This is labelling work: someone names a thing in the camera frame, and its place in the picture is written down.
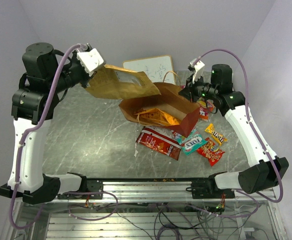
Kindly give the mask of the red brown paper bag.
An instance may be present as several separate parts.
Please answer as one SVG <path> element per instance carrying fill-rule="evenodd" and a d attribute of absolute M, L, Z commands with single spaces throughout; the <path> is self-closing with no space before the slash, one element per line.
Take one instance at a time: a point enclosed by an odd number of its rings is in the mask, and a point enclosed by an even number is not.
<path fill-rule="evenodd" d="M 173 130 L 185 137 L 188 137 L 197 124 L 200 117 L 200 105 L 197 102 L 190 102 L 179 95 L 180 86 L 171 83 L 156 82 L 160 94 L 145 97 L 124 99 L 120 102 L 119 108 L 126 120 L 139 123 L 143 126 L 156 126 Z M 181 121 L 180 124 L 163 126 L 142 118 L 138 112 L 157 108 L 170 114 Z"/>

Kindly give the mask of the brown teal chips bag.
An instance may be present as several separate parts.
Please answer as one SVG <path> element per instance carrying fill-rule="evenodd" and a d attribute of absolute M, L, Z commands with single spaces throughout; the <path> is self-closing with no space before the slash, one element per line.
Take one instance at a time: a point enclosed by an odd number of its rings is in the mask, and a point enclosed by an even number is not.
<path fill-rule="evenodd" d="M 160 90 L 143 72 L 106 64 L 89 80 L 85 90 L 100 99 L 125 100 L 159 95 Z"/>

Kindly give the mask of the orange kettle chips bag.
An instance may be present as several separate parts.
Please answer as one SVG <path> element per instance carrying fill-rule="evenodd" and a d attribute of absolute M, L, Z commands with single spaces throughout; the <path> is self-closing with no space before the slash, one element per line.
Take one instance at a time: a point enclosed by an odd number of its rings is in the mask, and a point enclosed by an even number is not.
<path fill-rule="evenodd" d="M 140 111 L 134 113 L 136 120 L 140 123 L 140 120 L 150 121 L 152 124 L 157 124 L 160 126 L 176 126 L 181 124 L 181 120 L 158 109 L 141 109 Z"/>

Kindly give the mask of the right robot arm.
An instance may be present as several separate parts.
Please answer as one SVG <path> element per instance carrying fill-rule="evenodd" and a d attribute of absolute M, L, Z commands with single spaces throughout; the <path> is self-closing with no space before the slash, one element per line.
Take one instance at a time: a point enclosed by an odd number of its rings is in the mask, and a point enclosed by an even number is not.
<path fill-rule="evenodd" d="M 203 80 L 204 67 L 200 61 L 189 65 L 192 75 L 179 95 L 191 102 L 200 98 L 211 100 L 234 129 L 249 164 L 244 171 L 213 175 L 213 182 L 206 186 L 207 194 L 217 198 L 225 189 L 241 189 L 252 194 L 279 186 L 289 163 L 285 157 L 278 157 L 266 143 L 245 104 L 243 93 L 233 90 L 231 67 L 226 64 L 213 65 L 210 82 Z"/>

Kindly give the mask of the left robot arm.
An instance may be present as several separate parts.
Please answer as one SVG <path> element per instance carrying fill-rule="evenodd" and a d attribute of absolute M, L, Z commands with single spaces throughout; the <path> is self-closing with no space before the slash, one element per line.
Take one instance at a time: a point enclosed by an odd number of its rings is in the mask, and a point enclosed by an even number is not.
<path fill-rule="evenodd" d="M 70 192 L 83 198 L 87 179 L 78 173 L 43 173 L 43 153 L 54 109 L 77 84 L 85 87 L 104 60 L 89 44 L 76 44 L 61 52 L 45 42 L 34 43 L 22 56 L 25 73 L 12 97 L 15 128 L 14 160 L 8 182 L 0 186 L 0 196 L 21 198 L 36 205 Z"/>

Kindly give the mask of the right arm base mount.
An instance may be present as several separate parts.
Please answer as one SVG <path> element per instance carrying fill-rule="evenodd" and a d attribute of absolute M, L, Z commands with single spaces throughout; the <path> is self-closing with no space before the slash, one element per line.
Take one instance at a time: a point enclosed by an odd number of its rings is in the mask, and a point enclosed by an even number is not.
<path fill-rule="evenodd" d="M 233 190 L 219 189 L 212 178 L 198 178 L 191 182 L 191 185 L 186 188 L 187 192 L 192 194 L 193 199 L 226 199 L 235 198 Z"/>

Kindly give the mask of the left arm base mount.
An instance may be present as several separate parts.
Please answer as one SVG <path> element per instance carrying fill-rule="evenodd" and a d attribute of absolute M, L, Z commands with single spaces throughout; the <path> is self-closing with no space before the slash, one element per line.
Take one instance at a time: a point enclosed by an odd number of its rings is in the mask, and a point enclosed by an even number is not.
<path fill-rule="evenodd" d="M 86 180 L 86 184 L 81 186 L 77 193 L 80 194 L 70 194 L 70 193 L 63 193 L 58 194 L 57 199 L 59 200 L 83 200 L 89 198 L 90 200 L 101 200 L 103 194 L 101 193 L 104 189 L 103 182 L 99 179 L 92 179 L 88 178 Z M 88 192 L 94 192 L 98 194 L 83 194 Z"/>

